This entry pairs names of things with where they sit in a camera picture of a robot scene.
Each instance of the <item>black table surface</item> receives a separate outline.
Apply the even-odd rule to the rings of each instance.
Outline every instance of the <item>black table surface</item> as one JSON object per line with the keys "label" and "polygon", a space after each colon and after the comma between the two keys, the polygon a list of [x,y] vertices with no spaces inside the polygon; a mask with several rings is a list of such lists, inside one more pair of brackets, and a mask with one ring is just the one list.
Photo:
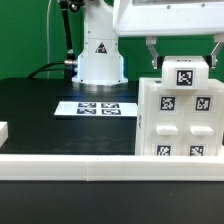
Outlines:
{"label": "black table surface", "polygon": [[[136,118],[57,119],[60,100],[137,102],[137,84],[110,93],[62,80],[0,82],[7,154],[134,154]],[[223,224],[223,182],[0,181],[0,223]]]}
{"label": "black table surface", "polygon": [[5,79],[0,82],[0,121],[9,138],[1,153],[133,155],[136,117],[56,117],[59,101],[137,103],[137,83],[94,92],[63,80]]}

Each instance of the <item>black cable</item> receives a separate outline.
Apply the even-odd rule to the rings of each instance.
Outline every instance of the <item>black cable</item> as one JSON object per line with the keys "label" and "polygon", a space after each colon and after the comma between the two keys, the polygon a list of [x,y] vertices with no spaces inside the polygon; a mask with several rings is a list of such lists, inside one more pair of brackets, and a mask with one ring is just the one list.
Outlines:
{"label": "black cable", "polygon": [[29,74],[27,76],[28,79],[32,79],[37,73],[39,73],[40,71],[44,70],[45,68],[49,68],[51,66],[54,66],[54,65],[64,65],[64,62],[63,61],[57,61],[57,62],[52,62],[52,63],[49,63],[49,64],[46,64],[42,67],[40,67],[39,69],[37,69],[36,71],[32,72],[31,74]]}
{"label": "black cable", "polygon": [[40,73],[40,72],[51,72],[51,71],[72,71],[72,70],[71,69],[62,69],[62,68],[40,69],[40,70],[37,70],[36,71],[35,75],[38,74],[38,73]]}

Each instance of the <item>white object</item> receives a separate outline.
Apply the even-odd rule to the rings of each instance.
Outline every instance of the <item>white object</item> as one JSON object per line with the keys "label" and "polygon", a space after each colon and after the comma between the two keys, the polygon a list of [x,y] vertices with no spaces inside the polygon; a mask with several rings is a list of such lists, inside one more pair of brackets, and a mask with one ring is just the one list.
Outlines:
{"label": "white object", "polygon": [[113,30],[113,8],[104,0],[85,1],[84,50],[78,57],[75,83],[112,86],[127,83],[123,58]]}
{"label": "white object", "polygon": [[224,33],[224,1],[115,0],[114,30],[119,36]]}
{"label": "white object", "polygon": [[157,126],[156,131],[158,135],[178,135],[176,126]]}
{"label": "white object", "polygon": [[207,89],[209,66],[201,56],[165,57],[162,66],[164,89]]}
{"label": "white object", "polygon": [[136,103],[60,101],[55,116],[137,117]]}
{"label": "white object", "polygon": [[[209,79],[205,90],[179,90],[164,89],[161,79],[141,78],[136,155],[218,155],[223,109],[224,84],[218,80]],[[178,136],[160,135],[159,126],[175,126]]]}
{"label": "white object", "polygon": [[191,133],[199,136],[211,136],[214,134],[214,131],[210,127],[191,126]]}
{"label": "white object", "polygon": [[224,181],[224,157],[1,155],[0,180]]}
{"label": "white object", "polygon": [[0,122],[0,148],[8,138],[7,122]]}

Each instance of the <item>white block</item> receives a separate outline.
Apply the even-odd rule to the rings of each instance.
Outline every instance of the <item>white block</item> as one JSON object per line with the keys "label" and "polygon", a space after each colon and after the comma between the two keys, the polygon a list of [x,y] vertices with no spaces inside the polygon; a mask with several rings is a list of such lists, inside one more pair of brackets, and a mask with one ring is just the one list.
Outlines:
{"label": "white block", "polygon": [[211,136],[214,134],[214,131],[210,127],[206,127],[206,126],[191,126],[191,133],[193,135]]}
{"label": "white block", "polygon": [[158,135],[178,135],[176,126],[157,126],[156,131]]}
{"label": "white block", "polygon": [[8,138],[8,124],[7,122],[0,122],[0,147]]}
{"label": "white block", "polygon": [[207,89],[209,66],[201,56],[165,57],[162,67],[164,89]]}
{"label": "white block", "polygon": [[136,155],[218,155],[224,132],[224,84],[209,79],[208,89],[181,90],[164,89],[160,81],[140,79]]}

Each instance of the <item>warning label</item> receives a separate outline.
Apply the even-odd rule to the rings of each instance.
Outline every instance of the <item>warning label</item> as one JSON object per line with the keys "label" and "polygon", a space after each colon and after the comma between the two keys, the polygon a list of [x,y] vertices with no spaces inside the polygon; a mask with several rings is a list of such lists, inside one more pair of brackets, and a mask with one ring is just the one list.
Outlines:
{"label": "warning label", "polygon": [[102,42],[100,44],[100,46],[96,49],[96,53],[99,53],[99,54],[107,54],[107,50],[104,46],[104,43]]}

